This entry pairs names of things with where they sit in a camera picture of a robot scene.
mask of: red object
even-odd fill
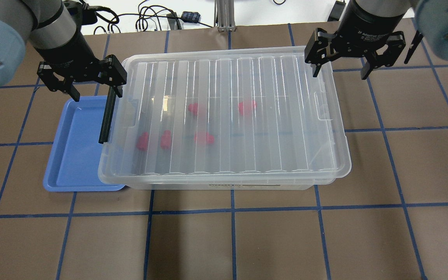
[[[160,148],[167,150],[170,149],[170,147],[172,147],[172,135],[170,130],[166,130],[160,138]]]
[[[143,132],[141,136],[137,139],[136,148],[140,149],[141,151],[147,151],[148,150],[148,133]]]
[[[252,111],[256,108],[257,104],[255,101],[243,101],[238,104],[238,111],[240,115],[250,115]]]
[[[215,138],[213,135],[203,132],[195,133],[194,135],[194,141],[197,142],[197,144],[213,144],[215,142]]]
[[[190,111],[194,116],[198,115],[198,103],[188,105],[188,111]]]

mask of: container lid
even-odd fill
[[[136,55],[98,174],[143,184],[329,183],[351,167],[331,65],[302,47]]]
[[[124,184],[98,178],[102,145],[98,143],[105,96],[65,103],[49,156],[43,185],[48,191],[114,191]]]

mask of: storage box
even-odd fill
[[[306,189],[350,171],[331,65],[313,78],[302,47],[136,55],[123,65],[128,83],[98,170],[105,183]]]

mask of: grid pattern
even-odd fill
[[[289,37],[291,39],[291,45],[295,45],[294,41],[294,34],[292,31],[292,26],[288,24],[288,32]],[[169,31],[166,33],[165,36],[165,45],[164,45],[164,52],[166,53],[169,46]],[[228,49],[231,49],[231,33],[228,34]],[[108,46],[110,43],[110,35],[108,35],[106,39],[105,44],[105,51],[104,55],[106,55]],[[448,106],[448,94],[443,87],[441,80],[439,78],[439,75],[437,74],[436,69],[437,68],[444,68],[448,67],[448,65],[434,65],[432,63],[432,59],[430,58],[430,55],[428,53],[428,50],[425,46],[424,50],[426,53],[426,56],[428,58],[429,65],[428,66],[409,66],[409,67],[393,67],[393,68],[383,68],[382,71],[397,71],[399,69],[431,69],[433,71],[434,77],[436,79],[436,82],[439,85],[439,88],[441,90],[441,93],[443,94],[443,98],[446,101],[446,104]],[[350,71],[360,71],[360,68],[353,68],[353,69],[336,69],[335,72],[350,72]],[[67,252],[67,240],[69,237],[69,231],[71,227],[71,223],[75,220],[75,218],[78,217],[115,217],[115,216],[147,216],[147,226],[146,226],[146,244],[145,244],[145,253],[144,253],[144,268],[143,268],[143,278],[148,279],[149,273],[148,269],[150,267],[149,260],[150,254],[153,252],[150,252],[150,246],[153,236],[151,235],[152,232],[152,221],[155,216],[158,215],[190,215],[190,214],[210,214],[210,213],[230,213],[231,214],[231,262],[232,262],[232,277],[233,280],[239,279],[239,266],[237,263],[237,244],[236,244],[236,231],[239,231],[240,229],[236,228],[236,213],[245,213],[245,212],[275,212],[275,211],[316,211],[318,215],[318,224],[320,227],[320,239],[322,243],[322,254],[324,255],[324,264],[325,264],[325,278],[332,279],[332,269],[330,266],[330,246],[329,246],[329,238],[326,237],[325,232],[325,220],[323,220],[323,214],[326,211],[330,210],[349,210],[349,209],[402,209],[404,216],[405,216],[405,222],[407,225],[409,237],[412,243],[415,259],[418,265],[419,273],[421,275],[421,279],[427,279],[427,268],[423,266],[423,262],[421,260],[420,255],[420,249],[418,246],[418,240],[416,238],[415,232],[413,230],[413,225],[411,223],[411,218],[409,215],[409,209],[413,208],[419,208],[419,207],[448,207],[448,202],[426,202],[426,203],[407,203],[405,199],[404,192],[401,187],[399,175],[397,172],[397,167],[394,161],[394,155],[392,153],[391,144],[388,140],[387,132],[389,131],[422,131],[422,130],[448,130],[448,126],[427,126],[427,127],[403,127],[403,128],[387,128],[384,126],[383,119],[381,117],[381,113],[379,110],[377,98],[375,96],[375,91],[372,87],[371,78],[368,78],[367,80],[367,86],[369,88],[369,91],[371,93],[371,98],[374,104],[374,108],[376,110],[379,126],[378,128],[371,128],[371,129],[347,129],[346,133],[381,133],[384,144],[386,146],[387,154],[388,154],[388,160],[391,164],[391,169],[393,172],[393,176],[395,178],[396,182],[396,188],[400,197],[400,203],[395,204],[362,204],[362,205],[330,205],[330,206],[323,206],[322,201],[320,198],[320,191],[319,189],[322,188],[318,186],[313,186],[313,191],[315,192],[315,198],[316,198],[316,204],[312,206],[291,206],[291,207],[235,207],[235,193],[237,191],[230,191],[231,197],[231,206],[227,208],[219,208],[219,209],[197,209],[197,210],[162,210],[162,211],[154,211],[153,204],[154,204],[154,198],[157,192],[150,191],[150,198],[149,198],[149,209],[147,211],[128,211],[128,212],[94,212],[94,213],[78,213],[74,211],[74,207],[76,205],[76,200],[78,193],[73,193],[73,197],[70,204],[70,209],[68,213],[45,213],[45,214],[0,214],[0,219],[7,219],[7,218],[25,218],[25,219],[32,219],[32,218],[53,218],[53,217],[62,217],[67,218],[67,223],[65,227],[65,232],[63,236],[63,242],[61,246],[61,252],[59,257],[59,262],[57,266],[56,271],[56,279],[60,279],[61,273],[62,273],[62,265],[64,256]],[[7,167],[7,171],[5,173],[5,177],[2,183],[2,186],[0,188],[0,202],[2,195],[5,191],[5,186],[7,184],[9,174],[12,168],[12,165],[14,163],[14,158],[16,157],[16,153],[18,151],[18,148],[21,146],[30,146],[30,145],[52,145],[52,142],[20,142],[21,136],[23,134],[25,124],[27,122],[27,117],[29,115],[29,112],[32,107],[32,103],[34,100],[34,97],[36,95],[36,92],[39,90],[40,87],[43,87],[42,84],[39,83],[39,80],[36,81],[34,85],[17,85],[17,86],[5,86],[1,88],[33,88],[32,96],[30,98],[30,102],[28,104],[25,117],[23,119],[23,123],[20,128],[20,133],[18,134],[18,138],[16,142],[12,143],[0,143],[0,147],[14,147],[14,150],[11,154],[11,158]],[[94,95],[98,94],[99,91],[99,85],[96,86],[96,90]]]

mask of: silver metal frame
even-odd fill
[[[215,0],[217,30],[229,32],[236,30],[234,0]]]

